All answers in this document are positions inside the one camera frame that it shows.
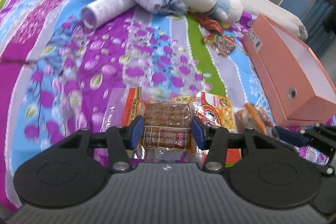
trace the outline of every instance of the pink file box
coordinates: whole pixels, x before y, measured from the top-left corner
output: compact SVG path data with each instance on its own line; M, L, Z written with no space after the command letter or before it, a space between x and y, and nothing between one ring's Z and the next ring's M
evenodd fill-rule
M336 114L336 88L304 42L260 14L243 44L276 125L311 126Z

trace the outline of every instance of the gray ribbed panel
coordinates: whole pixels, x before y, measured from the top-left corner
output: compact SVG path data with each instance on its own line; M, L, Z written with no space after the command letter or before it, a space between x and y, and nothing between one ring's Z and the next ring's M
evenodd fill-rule
M196 164L138 164L113 175L106 188L81 205L61 210L23 206L8 224L323 224L310 206L273 211L234 194L220 175Z

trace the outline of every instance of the metal screw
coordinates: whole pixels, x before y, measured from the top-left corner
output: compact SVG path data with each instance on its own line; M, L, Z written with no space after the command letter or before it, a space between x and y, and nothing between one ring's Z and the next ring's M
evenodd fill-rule
M211 161L211 162L208 162L205 165L205 167L206 167L206 169L208 169L210 171L218 171L219 169L222 168L222 165L219 162Z
M331 175L334 172L334 169L332 167L329 167L327 169L327 175Z
M124 162L124 161L119 161L119 162L116 162L114 165L113 165L113 169L117 170L117 171L125 171L129 168L129 164L127 162Z

